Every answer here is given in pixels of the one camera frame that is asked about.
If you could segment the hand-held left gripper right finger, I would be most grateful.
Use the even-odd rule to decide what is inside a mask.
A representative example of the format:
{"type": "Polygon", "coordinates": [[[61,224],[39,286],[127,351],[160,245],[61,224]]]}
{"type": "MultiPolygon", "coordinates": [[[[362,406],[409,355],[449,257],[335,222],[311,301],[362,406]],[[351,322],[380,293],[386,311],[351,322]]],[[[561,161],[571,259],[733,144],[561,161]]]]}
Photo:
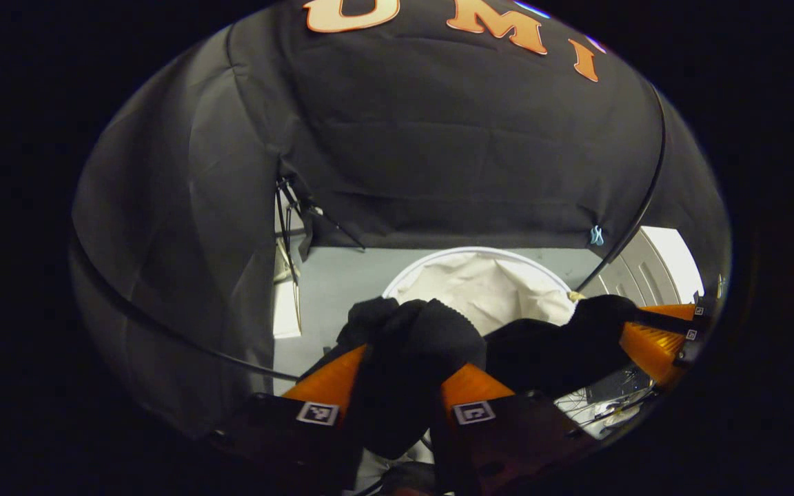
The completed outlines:
{"type": "Polygon", "coordinates": [[[444,494],[517,494],[599,446],[552,399],[516,393],[470,363],[438,387],[429,433],[444,494]]]}

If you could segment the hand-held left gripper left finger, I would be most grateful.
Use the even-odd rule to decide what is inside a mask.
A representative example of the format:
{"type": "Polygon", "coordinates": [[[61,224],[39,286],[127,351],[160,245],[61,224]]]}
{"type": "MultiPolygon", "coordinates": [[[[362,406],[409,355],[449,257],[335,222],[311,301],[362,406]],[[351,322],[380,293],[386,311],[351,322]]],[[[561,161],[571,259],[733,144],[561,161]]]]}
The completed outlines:
{"type": "Polygon", "coordinates": [[[352,403],[366,351],[342,354],[283,395],[255,393],[210,442],[285,492],[355,489],[363,443],[352,403]]]}

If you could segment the black jacket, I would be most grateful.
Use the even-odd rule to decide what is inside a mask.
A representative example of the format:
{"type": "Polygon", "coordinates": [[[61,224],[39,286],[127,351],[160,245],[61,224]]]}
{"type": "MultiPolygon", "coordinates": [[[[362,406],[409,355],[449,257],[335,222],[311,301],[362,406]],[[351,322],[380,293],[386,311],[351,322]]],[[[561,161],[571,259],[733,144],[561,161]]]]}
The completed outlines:
{"type": "Polygon", "coordinates": [[[363,448],[397,459],[433,421],[441,384],[472,364],[511,392],[558,398],[622,368],[624,324],[637,305],[624,296],[584,298],[566,324],[517,318],[487,335],[437,299],[357,302],[331,351],[309,367],[309,379],[342,355],[366,346],[347,414],[363,448]]]}

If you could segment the white laundry hamper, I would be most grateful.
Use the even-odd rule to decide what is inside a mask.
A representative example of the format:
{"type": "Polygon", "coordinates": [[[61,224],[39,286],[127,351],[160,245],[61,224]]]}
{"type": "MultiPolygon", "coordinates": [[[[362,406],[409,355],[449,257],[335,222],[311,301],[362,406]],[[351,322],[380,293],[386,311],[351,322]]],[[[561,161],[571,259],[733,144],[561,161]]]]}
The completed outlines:
{"type": "Polygon", "coordinates": [[[568,323],[577,307],[570,292],[560,276],[524,254],[460,246],[410,263],[382,296],[397,302],[437,300],[486,336],[520,318],[568,323]]]}

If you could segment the white ribbed panel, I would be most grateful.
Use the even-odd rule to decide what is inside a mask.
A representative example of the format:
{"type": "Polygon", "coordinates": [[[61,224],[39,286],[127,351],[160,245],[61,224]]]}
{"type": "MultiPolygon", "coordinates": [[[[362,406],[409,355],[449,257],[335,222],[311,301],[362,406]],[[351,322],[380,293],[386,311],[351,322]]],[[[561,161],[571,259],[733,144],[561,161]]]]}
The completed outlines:
{"type": "Polygon", "coordinates": [[[579,291],[619,295],[637,307],[690,304],[705,295],[702,274],[676,229],[640,227],[612,263],[579,291]]]}

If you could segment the white board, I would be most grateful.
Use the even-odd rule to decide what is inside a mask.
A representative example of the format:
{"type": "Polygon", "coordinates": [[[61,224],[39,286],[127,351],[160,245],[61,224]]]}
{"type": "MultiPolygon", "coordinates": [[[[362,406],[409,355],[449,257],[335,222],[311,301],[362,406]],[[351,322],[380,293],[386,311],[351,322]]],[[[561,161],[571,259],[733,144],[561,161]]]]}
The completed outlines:
{"type": "Polygon", "coordinates": [[[273,335],[277,340],[302,335],[300,271],[289,250],[293,210],[281,208],[275,220],[273,335]]]}

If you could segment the black tripod stand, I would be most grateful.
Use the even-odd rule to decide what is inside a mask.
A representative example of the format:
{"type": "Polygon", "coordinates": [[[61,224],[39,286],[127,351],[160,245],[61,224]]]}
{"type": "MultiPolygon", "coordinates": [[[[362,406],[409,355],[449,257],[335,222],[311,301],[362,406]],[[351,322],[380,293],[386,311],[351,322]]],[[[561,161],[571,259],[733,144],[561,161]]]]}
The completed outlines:
{"type": "Polygon", "coordinates": [[[296,217],[311,216],[324,220],[326,223],[331,224],[337,232],[345,235],[353,245],[359,248],[360,251],[365,251],[366,246],[360,242],[357,236],[354,236],[349,230],[334,219],[330,214],[325,213],[312,200],[300,200],[296,192],[294,192],[294,185],[296,182],[295,175],[281,176],[275,182],[275,207],[277,210],[277,232],[275,233],[275,241],[278,246],[278,253],[281,255],[281,260],[284,262],[286,269],[278,272],[275,277],[275,282],[282,282],[283,278],[288,275],[293,285],[298,286],[298,270],[296,263],[291,256],[291,220],[294,214],[296,217]]]}

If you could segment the black backdrop cloth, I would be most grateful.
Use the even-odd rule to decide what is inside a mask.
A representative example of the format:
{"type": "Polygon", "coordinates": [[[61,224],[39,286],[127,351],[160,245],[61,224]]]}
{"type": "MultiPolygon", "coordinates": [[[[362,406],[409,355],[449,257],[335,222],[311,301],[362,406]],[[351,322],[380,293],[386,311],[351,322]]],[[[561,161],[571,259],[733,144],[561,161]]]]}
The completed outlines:
{"type": "Polygon", "coordinates": [[[585,282],[665,229],[699,296],[724,292],[732,258],[724,192],[671,98],[511,0],[278,0],[236,20],[114,113],[70,220],[92,345],[190,437],[274,392],[225,358],[280,370],[287,245],[302,331],[339,329],[427,252],[579,252],[585,282]]]}

